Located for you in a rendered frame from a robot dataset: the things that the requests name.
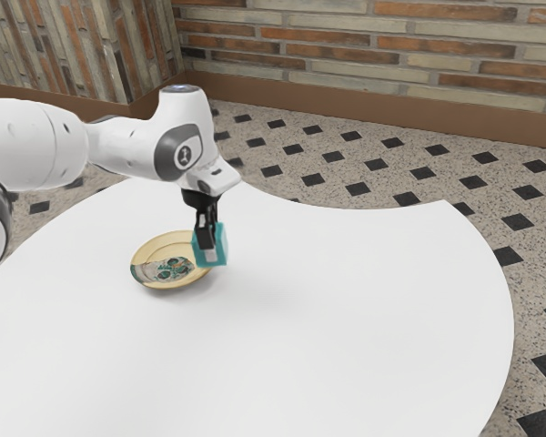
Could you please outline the cream plate with painted fruit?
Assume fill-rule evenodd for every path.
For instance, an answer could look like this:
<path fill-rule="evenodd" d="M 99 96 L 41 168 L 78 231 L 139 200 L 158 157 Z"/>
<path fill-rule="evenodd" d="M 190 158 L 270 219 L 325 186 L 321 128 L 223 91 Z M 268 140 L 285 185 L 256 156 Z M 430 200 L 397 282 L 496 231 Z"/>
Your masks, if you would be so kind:
<path fill-rule="evenodd" d="M 132 277 L 156 290 L 185 287 L 205 277 L 211 268 L 197 265 L 192 233 L 192 230 L 171 231 L 147 241 L 131 259 Z"/>

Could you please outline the teal cube block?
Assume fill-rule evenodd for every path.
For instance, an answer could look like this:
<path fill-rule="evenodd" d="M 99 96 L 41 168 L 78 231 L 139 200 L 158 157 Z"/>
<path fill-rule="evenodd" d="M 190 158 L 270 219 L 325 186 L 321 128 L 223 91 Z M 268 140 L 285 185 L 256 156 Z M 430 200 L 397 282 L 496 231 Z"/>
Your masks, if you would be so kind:
<path fill-rule="evenodd" d="M 214 268 L 226 266 L 228 262 L 228 239 L 224 224 L 217 222 L 215 227 L 215 238 L 213 249 L 202 249 L 199 245 L 197 232 L 194 230 L 191 247 L 193 249 L 195 261 L 200 268 Z"/>

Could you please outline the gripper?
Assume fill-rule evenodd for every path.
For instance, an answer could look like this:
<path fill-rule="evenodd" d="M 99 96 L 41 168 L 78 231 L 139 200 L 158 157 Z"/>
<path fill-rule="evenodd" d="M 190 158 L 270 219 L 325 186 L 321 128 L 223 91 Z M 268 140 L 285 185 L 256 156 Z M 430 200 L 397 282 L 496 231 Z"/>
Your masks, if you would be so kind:
<path fill-rule="evenodd" d="M 202 250 L 211 250 L 216 243 L 216 213 L 215 207 L 220 200 L 220 196 L 210 196 L 206 193 L 181 189 L 181 195 L 184 203 L 197 211 L 195 224 L 195 235 L 197 244 Z"/>

